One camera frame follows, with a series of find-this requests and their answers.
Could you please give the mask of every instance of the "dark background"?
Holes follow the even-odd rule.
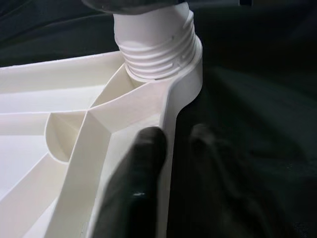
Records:
[[[317,5],[256,3],[190,1],[204,86],[177,119],[168,236],[195,235],[183,148],[204,122],[251,162],[301,237],[317,237]],[[112,16],[80,0],[0,0],[0,66],[116,50]]]

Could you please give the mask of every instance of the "white cylinder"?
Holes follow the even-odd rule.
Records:
[[[186,2],[140,15],[115,14],[115,41],[130,77],[163,79],[185,68],[197,45],[193,17]]]

